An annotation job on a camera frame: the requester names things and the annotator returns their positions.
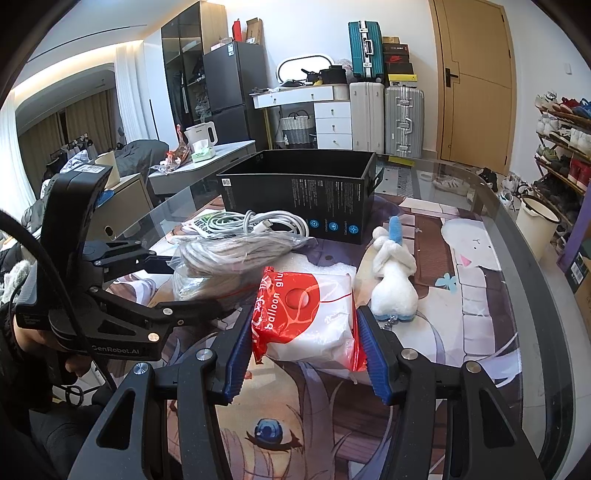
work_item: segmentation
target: glass table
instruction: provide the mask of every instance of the glass table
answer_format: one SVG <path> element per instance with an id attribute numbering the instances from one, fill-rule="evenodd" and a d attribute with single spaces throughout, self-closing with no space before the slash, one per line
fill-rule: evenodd
<path id="1" fill-rule="evenodd" d="M 378 161 L 385 174 L 376 190 L 371 229 L 386 225 L 392 215 L 401 218 L 404 243 L 417 260 L 411 279 L 420 298 L 412 322 L 390 327 L 404 346 L 432 361 L 455 366 L 479 361 L 521 421 L 546 477 L 555 478 L 569 450 L 574 397 L 569 352 L 552 293 L 515 222 L 480 177 L 447 164 L 413 163 L 390 163 L 387 157 Z M 468 197 L 437 190 L 432 179 L 440 176 L 467 183 Z M 212 174 L 157 206 L 119 239 L 173 254 L 176 246 L 170 239 L 187 233 L 184 222 L 204 209 L 223 208 L 217 189 Z M 369 300 L 376 284 L 368 256 L 373 249 L 367 249 L 371 229 L 361 246 L 323 241 L 300 253 L 318 267 L 337 262 L 355 267 L 357 304 Z M 161 277 L 129 275 L 111 289 L 144 304 L 172 300 L 167 279 Z M 178 330 L 163 352 L 165 363 L 181 361 L 206 344 Z M 438 404 L 433 475 L 443 469 L 445 411 Z M 173 454 L 178 449 L 174 412 L 172 405 L 168 427 Z M 272 361 L 251 362 L 242 393 L 231 406 L 219 407 L 218 415 L 235 480 L 253 478 L 253 472 L 304 479 L 327 470 L 339 479 L 377 478 L 396 421 L 363 381 L 355 384 L 309 365 Z M 261 421 L 282 426 L 282 451 L 252 440 Z M 318 434 L 320 428 L 312 429 L 312 423 L 330 434 Z"/>

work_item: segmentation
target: white dresser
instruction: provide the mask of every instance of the white dresser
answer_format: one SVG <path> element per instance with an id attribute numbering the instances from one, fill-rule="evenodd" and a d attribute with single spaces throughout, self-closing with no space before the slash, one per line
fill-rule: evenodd
<path id="1" fill-rule="evenodd" d="M 315 102 L 318 148 L 353 150 L 350 102 Z"/>
<path id="2" fill-rule="evenodd" d="M 273 145 L 267 109 L 273 106 L 314 102 L 318 148 L 353 150 L 349 85 L 317 85 L 284 89 L 253 96 L 255 108 L 262 108 L 269 145 Z"/>

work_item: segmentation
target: coiled white cable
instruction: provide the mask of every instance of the coiled white cable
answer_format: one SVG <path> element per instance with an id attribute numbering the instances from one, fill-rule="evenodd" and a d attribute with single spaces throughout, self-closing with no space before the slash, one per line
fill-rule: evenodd
<path id="1" fill-rule="evenodd" d="M 310 229 L 306 221 L 302 217 L 284 210 L 274 210 L 267 213 L 255 213 L 252 210 L 246 213 L 214 213 L 207 220 L 207 230 L 212 233 L 248 235 L 251 232 L 269 230 L 275 223 L 286 226 L 291 232 L 298 235 L 310 236 Z"/>

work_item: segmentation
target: black refrigerator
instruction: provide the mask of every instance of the black refrigerator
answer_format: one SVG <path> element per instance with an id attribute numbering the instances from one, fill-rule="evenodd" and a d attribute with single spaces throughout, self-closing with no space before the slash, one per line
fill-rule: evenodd
<path id="1" fill-rule="evenodd" d="M 205 82 L 218 144 L 254 140 L 268 147 L 262 110 L 255 110 L 250 92 L 267 88 L 265 50 L 261 45 L 232 42 L 203 56 Z"/>

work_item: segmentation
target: teal suitcase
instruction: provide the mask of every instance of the teal suitcase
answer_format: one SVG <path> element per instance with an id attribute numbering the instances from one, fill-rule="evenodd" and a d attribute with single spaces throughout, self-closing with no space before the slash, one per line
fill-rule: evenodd
<path id="1" fill-rule="evenodd" d="M 377 22 L 349 22 L 353 74 L 360 82 L 384 83 L 382 31 Z"/>

